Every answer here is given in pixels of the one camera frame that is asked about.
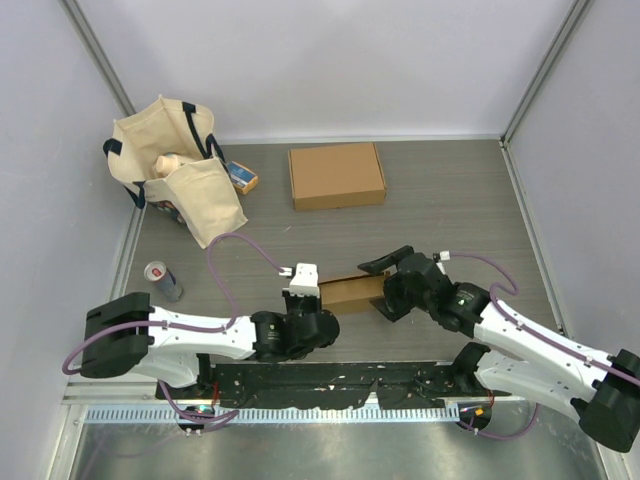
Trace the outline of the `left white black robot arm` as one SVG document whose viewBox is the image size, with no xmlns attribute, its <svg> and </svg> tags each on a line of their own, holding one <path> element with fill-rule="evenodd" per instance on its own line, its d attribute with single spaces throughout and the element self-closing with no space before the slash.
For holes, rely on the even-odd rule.
<svg viewBox="0 0 640 480">
<path fill-rule="evenodd" d="M 259 311 L 234 321 L 187 315 L 153 306 L 150 295 L 134 292 L 90 310 L 79 374 L 108 379 L 133 372 L 205 397 L 213 385 L 204 357 L 280 363 L 332 345 L 337 318 L 317 297 L 286 300 L 288 311 Z"/>
</svg>

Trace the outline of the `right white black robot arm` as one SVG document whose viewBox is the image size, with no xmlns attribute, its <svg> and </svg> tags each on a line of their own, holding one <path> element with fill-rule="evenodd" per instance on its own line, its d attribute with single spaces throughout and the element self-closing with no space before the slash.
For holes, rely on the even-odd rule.
<svg viewBox="0 0 640 480">
<path fill-rule="evenodd" d="M 565 415 L 604 447 L 629 452 L 639 433 L 638 355 L 626 349 L 610 354 L 528 319 L 496 294 L 517 295 L 513 280 L 487 289 L 451 280 L 444 263 L 453 256 L 427 256 L 405 245 L 358 268 L 391 273 L 382 298 L 372 303 L 386 319 L 395 322 L 419 309 L 470 338 L 451 371 L 457 391 L 523 397 Z"/>
</svg>

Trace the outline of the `large brown cardboard box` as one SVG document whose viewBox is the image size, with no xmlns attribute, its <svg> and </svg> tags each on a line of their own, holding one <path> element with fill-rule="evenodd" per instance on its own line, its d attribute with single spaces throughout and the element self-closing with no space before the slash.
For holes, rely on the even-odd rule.
<svg viewBox="0 0 640 480">
<path fill-rule="evenodd" d="M 288 153 L 293 208 L 382 205 L 387 186 L 372 142 L 295 148 Z"/>
</svg>

